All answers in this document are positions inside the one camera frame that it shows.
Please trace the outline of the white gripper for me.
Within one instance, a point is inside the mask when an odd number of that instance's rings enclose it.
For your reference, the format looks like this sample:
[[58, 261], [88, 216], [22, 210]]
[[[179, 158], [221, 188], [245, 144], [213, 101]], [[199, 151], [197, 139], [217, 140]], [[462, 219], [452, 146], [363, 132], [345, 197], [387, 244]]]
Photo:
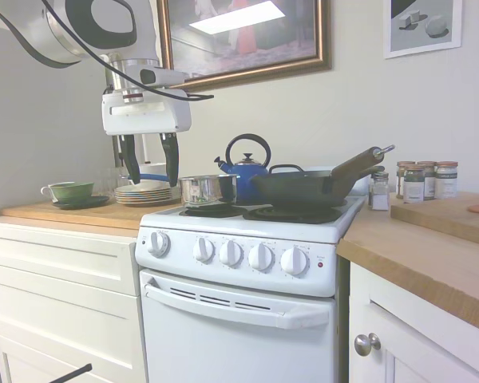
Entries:
[[160, 133], [165, 154], [166, 174], [173, 188], [179, 179], [179, 145], [177, 132], [191, 128], [192, 117], [188, 101], [174, 100], [155, 93], [144, 92], [143, 97], [125, 102], [122, 92], [102, 96], [101, 115], [105, 133], [121, 137], [121, 153], [129, 178], [134, 184], [141, 181], [136, 157], [137, 134]]

